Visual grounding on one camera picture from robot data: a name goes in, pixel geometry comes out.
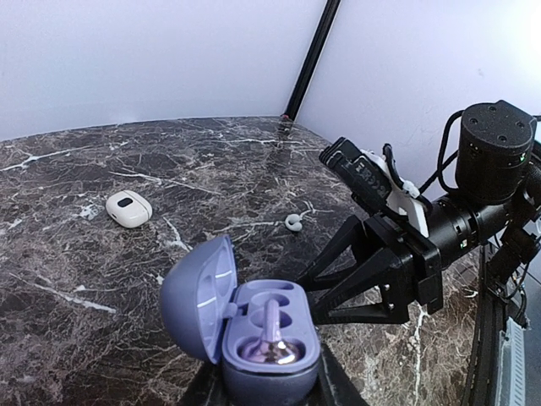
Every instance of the black cylindrical motor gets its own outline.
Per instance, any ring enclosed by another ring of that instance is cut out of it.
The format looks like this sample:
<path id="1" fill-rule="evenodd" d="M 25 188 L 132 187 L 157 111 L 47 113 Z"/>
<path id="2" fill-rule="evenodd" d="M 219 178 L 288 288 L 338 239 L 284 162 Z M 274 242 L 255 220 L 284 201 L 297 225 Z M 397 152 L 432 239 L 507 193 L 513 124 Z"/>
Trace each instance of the black cylindrical motor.
<path id="1" fill-rule="evenodd" d="M 501 231 L 511 218 L 511 203 L 480 205 L 457 195 L 433 202 L 427 219 L 429 240 L 438 247 L 442 268 Z"/>
<path id="2" fill-rule="evenodd" d="M 482 205 L 508 201 L 524 177 L 536 125 L 506 101 L 464 110 L 455 172 L 461 194 Z"/>

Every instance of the open case lid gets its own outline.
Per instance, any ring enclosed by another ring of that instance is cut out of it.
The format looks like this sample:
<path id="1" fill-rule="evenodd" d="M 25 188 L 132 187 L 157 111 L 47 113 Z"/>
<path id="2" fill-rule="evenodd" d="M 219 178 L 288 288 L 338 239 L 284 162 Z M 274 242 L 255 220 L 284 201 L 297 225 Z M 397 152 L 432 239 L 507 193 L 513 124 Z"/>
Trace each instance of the open case lid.
<path id="1" fill-rule="evenodd" d="M 229 302 L 235 287 L 229 236 L 198 245 L 169 271 L 161 285 L 161 317 L 181 350 L 213 364 L 220 361 L 224 318 L 234 313 Z"/>

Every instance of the purple earbud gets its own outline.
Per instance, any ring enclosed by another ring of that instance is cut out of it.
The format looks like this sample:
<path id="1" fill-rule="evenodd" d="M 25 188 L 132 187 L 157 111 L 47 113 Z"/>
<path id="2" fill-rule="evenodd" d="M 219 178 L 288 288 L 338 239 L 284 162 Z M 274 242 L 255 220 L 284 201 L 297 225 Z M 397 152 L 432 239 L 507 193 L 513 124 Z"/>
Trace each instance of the purple earbud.
<path id="1" fill-rule="evenodd" d="M 261 364 L 291 364 L 300 359 L 295 344 L 281 339 L 280 305 L 275 299 L 265 303 L 265 318 L 261 337 L 247 343 L 241 350 L 241 357 Z"/>

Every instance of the earbud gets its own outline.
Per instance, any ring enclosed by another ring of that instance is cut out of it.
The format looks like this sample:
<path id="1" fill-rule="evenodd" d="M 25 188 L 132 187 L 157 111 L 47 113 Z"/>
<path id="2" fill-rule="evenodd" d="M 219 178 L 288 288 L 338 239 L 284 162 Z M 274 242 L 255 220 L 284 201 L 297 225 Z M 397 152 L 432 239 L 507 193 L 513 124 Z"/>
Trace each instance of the earbud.
<path id="1" fill-rule="evenodd" d="M 261 337 L 247 343 L 240 356 L 250 362 L 278 365 L 291 364 L 301 358 L 299 348 L 281 337 L 280 305 L 275 299 L 265 303 Z"/>
<path id="2" fill-rule="evenodd" d="M 298 214 L 290 214 L 289 216 L 287 216 L 285 223 L 287 229 L 295 233 L 298 233 L 303 229 L 303 224 L 301 224 L 301 217 Z"/>

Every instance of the white earbuds case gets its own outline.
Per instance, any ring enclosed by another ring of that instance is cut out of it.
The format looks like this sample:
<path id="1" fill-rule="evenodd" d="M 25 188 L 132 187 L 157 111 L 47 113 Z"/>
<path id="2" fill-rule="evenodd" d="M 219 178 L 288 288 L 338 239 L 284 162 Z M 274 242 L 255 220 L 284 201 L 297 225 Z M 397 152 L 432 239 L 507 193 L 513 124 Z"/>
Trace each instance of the white earbuds case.
<path id="1" fill-rule="evenodd" d="M 131 190 L 123 190 L 111 196 L 105 207 L 109 216 L 126 228 L 136 228 L 152 217 L 150 203 Z"/>

